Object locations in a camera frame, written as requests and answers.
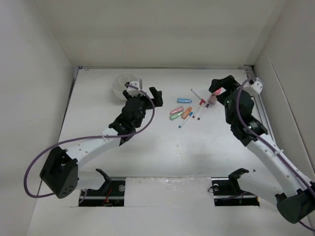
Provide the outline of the pink glue bottle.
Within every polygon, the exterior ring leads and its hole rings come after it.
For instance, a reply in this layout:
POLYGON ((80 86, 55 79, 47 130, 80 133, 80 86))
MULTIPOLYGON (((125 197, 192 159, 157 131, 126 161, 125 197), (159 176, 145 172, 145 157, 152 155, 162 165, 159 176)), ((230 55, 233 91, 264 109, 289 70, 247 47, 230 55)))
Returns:
POLYGON ((216 90, 215 92, 211 93, 209 99, 208 99, 208 103, 210 104, 216 104, 217 102, 217 97, 221 94, 221 88, 216 90))

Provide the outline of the pink correction tape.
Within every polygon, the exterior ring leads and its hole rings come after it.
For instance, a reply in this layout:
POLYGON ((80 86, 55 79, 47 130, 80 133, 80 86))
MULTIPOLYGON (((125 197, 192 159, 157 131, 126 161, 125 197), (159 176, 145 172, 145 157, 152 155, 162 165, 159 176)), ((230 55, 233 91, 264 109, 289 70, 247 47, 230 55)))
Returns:
POLYGON ((176 114, 178 112, 182 112, 184 110, 183 106, 177 107, 170 112, 170 115, 176 114))

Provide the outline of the green correction tape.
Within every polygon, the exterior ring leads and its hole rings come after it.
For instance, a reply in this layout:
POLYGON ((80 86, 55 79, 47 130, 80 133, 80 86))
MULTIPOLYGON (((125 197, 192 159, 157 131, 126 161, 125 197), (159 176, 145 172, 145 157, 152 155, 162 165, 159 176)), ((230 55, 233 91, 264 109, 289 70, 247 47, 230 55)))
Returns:
POLYGON ((174 119, 176 119, 176 118, 181 117, 181 116, 182 116, 182 114, 183 114, 183 111, 180 111, 180 112, 177 112, 177 113, 171 114, 171 115, 170 115, 170 117, 169 117, 169 119, 170 119, 170 120, 174 120, 174 119))

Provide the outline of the blue correction tape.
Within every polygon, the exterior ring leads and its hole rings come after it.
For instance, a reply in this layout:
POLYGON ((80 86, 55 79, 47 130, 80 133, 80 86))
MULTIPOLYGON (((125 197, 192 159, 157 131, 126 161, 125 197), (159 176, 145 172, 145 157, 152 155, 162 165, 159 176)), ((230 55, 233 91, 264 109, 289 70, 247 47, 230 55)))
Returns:
POLYGON ((178 98, 177 103, 190 104, 192 103, 192 100, 187 98, 178 98))

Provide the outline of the purple capped marker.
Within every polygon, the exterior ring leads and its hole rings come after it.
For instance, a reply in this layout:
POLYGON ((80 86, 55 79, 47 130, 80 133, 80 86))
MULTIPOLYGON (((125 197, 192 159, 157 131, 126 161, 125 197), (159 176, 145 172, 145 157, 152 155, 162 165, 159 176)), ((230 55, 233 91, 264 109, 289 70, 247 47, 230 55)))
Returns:
POLYGON ((203 108, 203 110, 202 110, 201 114, 199 115, 199 117, 197 118, 197 120, 201 120, 202 116, 204 115, 204 113, 207 110, 207 108, 209 107, 209 105, 210 105, 209 103, 207 103, 205 105, 205 107, 203 108))

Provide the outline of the pink capped marker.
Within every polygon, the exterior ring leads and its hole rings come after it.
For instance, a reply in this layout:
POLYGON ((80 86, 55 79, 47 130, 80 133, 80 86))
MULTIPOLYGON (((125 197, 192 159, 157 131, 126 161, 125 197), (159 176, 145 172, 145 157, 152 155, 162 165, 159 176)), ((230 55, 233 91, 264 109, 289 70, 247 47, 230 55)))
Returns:
POLYGON ((206 101, 205 101, 200 95, 198 95, 193 89, 191 89, 191 92, 192 92, 202 103, 206 103, 206 101))

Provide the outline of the orange correction tape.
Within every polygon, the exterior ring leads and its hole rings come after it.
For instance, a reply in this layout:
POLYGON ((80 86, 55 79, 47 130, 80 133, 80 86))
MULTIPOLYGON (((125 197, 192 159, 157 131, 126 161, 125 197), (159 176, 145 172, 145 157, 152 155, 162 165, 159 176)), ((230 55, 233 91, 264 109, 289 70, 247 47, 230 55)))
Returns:
POLYGON ((190 115, 191 111, 192 111, 192 107, 188 107, 188 108, 182 113, 181 118, 182 118, 182 119, 186 119, 186 118, 190 115))

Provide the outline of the blue capped marker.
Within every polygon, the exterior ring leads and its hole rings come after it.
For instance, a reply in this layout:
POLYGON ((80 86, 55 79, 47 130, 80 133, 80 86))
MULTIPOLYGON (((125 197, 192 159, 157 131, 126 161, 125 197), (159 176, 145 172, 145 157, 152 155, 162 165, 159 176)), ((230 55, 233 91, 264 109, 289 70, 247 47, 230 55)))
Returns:
POLYGON ((178 128, 181 128, 188 120, 189 118, 193 115, 193 111, 191 111, 186 117, 185 119, 179 124, 178 128))

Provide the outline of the red capped marker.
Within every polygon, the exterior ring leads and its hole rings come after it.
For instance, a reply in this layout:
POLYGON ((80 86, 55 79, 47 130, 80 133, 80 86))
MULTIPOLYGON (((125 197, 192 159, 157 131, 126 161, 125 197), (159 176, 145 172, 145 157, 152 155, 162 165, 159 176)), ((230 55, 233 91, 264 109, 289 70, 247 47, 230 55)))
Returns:
POLYGON ((204 103, 206 103, 206 101, 205 101, 204 99, 201 99, 200 102, 199 102, 199 104, 198 104, 198 106, 197 106, 196 109, 193 111, 192 118, 195 118, 195 117, 196 117, 198 111, 200 110, 200 107, 201 107, 204 103))

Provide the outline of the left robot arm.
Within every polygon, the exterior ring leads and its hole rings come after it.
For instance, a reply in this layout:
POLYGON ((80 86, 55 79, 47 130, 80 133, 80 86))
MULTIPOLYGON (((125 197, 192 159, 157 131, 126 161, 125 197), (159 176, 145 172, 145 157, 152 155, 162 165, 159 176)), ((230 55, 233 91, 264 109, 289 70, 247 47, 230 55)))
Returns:
POLYGON ((82 143, 63 149, 59 144, 49 149, 40 178, 53 194, 63 199, 69 196, 80 182, 79 170, 102 153, 121 146, 144 131, 141 127, 147 110, 163 105, 162 91, 149 88, 150 98, 143 90, 129 84, 123 95, 127 99, 118 117, 99 135, 75 138, 82 143))

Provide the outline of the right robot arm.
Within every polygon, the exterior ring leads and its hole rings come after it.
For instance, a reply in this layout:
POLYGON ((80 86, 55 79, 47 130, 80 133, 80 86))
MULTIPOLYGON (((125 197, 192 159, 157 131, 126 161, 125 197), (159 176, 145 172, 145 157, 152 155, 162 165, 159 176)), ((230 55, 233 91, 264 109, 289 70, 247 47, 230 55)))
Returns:
POLYGON ((259 78, 238 83, 231 75, 213 79, 209 92, 223 88, 217 101, 224 106, 225 120, 234 137, 252 152, 274 176, 266 182, 257 173, 239 168, 228 176, 231 198, 254 194, 276 206, 289 223, 301 223, 315 210, 315 183, 304 175, 283 153, 264 125, 252 115, 253 97, 263 90, 259 78))

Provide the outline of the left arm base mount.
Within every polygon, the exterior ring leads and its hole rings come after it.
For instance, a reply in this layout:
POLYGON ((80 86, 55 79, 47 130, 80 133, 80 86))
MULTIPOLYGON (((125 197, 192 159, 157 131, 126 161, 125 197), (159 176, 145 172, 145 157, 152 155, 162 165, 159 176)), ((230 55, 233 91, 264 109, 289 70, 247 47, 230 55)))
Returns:
POLYGON ((125 205, 125 177, 110 177, 102 169, 96 169, 100 174, 102 185, 95 181, 94 186, 84 188, 80 192, 79 207, 123 207, 125 205))

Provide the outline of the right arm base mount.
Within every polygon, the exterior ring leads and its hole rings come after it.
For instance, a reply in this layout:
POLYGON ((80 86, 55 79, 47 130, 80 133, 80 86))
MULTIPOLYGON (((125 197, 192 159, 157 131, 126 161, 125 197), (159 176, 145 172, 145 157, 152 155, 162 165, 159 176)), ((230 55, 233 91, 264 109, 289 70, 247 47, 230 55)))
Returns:
POLYGON ((228 175, 228 177, 212 177, 212 185, 208 193, 213 194, 216 207, 237 207, 237 206, 255 206, 259 207, 259 199, 256 195, 241 190, 238 179, 249 173, 244 168, 237 169, 228 175))

